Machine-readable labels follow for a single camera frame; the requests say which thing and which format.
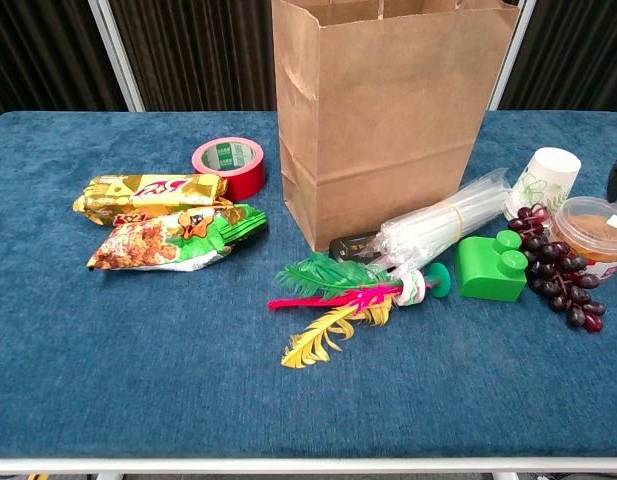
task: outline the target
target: pink feather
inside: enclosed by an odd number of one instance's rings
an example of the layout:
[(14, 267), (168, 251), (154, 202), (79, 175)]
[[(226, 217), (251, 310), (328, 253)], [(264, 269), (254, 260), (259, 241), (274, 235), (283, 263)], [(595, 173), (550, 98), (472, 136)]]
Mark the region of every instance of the pink feather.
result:
[(375, 303), (382, 303), (386, 295), (399, 295), (402, 287), (380, 285), (378, 287), (360, 288), (348, 290), (344, 295), (324, 300), (322, 297), (309, 298), (282, 298), (268, 302), (270, 310), (288, 307), (342, 307), (344, 305), (356, 306), (357, 312), (365, 310)]
[(379, 285), (378, 287), (361, 288), (359, 290), (348, 290), (346, 295), (354, 295), (355, 299), (348, 305), (356, 306), (357, 313), (376, 303), (382, 303), (387, 295), (398, 295), (402, 287), (389, 285)]

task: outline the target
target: scissors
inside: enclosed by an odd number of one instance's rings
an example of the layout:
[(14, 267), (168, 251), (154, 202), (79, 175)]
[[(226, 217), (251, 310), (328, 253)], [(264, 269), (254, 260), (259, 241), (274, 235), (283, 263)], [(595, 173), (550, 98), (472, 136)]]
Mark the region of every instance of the scissors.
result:
[(609, 202), (617, 201), (617, 161), (610, 170), (610, 175), (608, 176), (608, 189), (606, 190), (606, 199)]

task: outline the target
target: green plastic wrapper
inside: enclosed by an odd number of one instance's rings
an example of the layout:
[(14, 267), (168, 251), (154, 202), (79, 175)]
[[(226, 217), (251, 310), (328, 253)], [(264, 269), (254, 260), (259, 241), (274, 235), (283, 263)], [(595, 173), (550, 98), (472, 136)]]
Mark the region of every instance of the green plastic wrapper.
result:
[(266, 214), (249, 205), (191, 208), (116, 227), (87, 267), (192, 272), (265, 227)]

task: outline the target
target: table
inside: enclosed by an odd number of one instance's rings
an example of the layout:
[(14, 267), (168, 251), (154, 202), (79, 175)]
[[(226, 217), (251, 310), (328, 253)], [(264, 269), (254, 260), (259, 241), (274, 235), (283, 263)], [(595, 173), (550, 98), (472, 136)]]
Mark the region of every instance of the table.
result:
[[(108, 234), (71, 211), (92, 177), (188, 172), (228, 135), (266, 152), (249, 202), (268, 233), (195, 273), (86, 270)], [(581, 158), (572, 195), (603, 197), (617, 113), (488, 113), (464, 179), (507, 166), (514, 182), (547, 145)], [(1, 473), (617, 471), (617, 275), (594, 292), (600, 335), (529, 291), (454, 290), (286, 369), (290, 335), (320, 311), (266, 309), (291, 293), (274, 274), (309, 254), (280, 183), (274, 113), (0, 117)]]

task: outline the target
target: paper cup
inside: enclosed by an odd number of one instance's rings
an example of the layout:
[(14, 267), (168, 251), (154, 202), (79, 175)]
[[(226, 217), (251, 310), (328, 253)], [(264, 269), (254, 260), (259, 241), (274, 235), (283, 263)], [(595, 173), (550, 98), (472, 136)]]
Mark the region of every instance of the paper cup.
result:
[(580, 168), (581, 162), (572, 153), (561, 148), (540, 148), (510, 191), (504, 215), (510, 220), (521, 207), (536, 203), (556, 213), (568, 198)]

